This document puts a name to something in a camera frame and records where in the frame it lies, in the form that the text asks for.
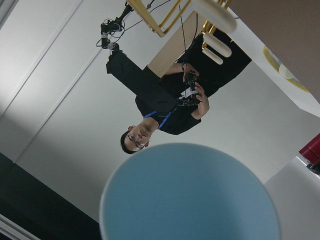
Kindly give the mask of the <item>person in black shirt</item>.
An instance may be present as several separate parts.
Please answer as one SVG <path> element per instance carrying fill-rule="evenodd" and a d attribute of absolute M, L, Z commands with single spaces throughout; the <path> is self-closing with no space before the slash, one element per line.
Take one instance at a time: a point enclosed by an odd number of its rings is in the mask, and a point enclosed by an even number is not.
<path fill-rule="evenodd" d="M 112 52 L 107 73 L 135 93 L 135 104 L 143 117 L 120 137 L 125 153 L 134 154 L 147 147 L 156 130 L 177 136 L 201 123 L 210 109 L 209 97 L 252 61 L 227 34 L 216 30 L 213 35 L 231 50 L 231 56 L 222 57 L 222 64 L 203 53 L 204 34 L 200 33 L 163 77 L 148 67 L 140 69 L 122 50 Z"/>

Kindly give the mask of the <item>wooden board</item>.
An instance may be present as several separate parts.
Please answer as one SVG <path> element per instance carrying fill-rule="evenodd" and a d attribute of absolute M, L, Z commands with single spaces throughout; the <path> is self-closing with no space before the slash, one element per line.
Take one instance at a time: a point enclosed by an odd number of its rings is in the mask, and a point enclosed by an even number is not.
<path fill-rule="evenodd" d="M 162 78 L 172 64 L 180 58 L 192 43 L 194 36 L 197 36 L 203 29 L 206 19 L 193 11 L 180 26 L 152 61 L 148 68 L 159 78 Z"/>

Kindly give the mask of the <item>yellow rimmed blue bowl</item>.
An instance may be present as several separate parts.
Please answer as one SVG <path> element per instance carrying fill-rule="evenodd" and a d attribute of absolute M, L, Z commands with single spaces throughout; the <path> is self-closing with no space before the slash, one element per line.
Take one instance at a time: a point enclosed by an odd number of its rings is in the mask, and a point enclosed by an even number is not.
<path fill-rule="evenodd" d="M 263 47 L 263 55 L 268 63 L 276 70 L 284 79 L 290 82 L 298 89 L 309 93 L 307 88 L 290 72 L 290 70 L 279 60 L 279 58 L 273 54 L 267 46 Z"/>

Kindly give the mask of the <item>red cylinder bottle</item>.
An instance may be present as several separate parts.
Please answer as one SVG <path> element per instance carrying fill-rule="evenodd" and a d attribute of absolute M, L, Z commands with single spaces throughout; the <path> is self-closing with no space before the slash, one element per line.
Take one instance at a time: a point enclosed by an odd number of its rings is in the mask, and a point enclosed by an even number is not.
<path fill-rule="evenodd" d="M 320 166 L 320 134 L 307 143 L 299 153 L 315 167 Z"/>

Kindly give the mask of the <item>light blue plastic cup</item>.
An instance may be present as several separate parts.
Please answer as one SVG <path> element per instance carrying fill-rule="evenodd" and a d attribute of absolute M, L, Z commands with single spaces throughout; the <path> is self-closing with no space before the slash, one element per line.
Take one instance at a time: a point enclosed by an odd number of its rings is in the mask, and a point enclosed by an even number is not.
<path fill-rule="evenodd" d="M 259 179 L 210 147 L 169 143 L 133 154 L 101 196 L 104 240 L 279 240 L 274 204 Z"/>

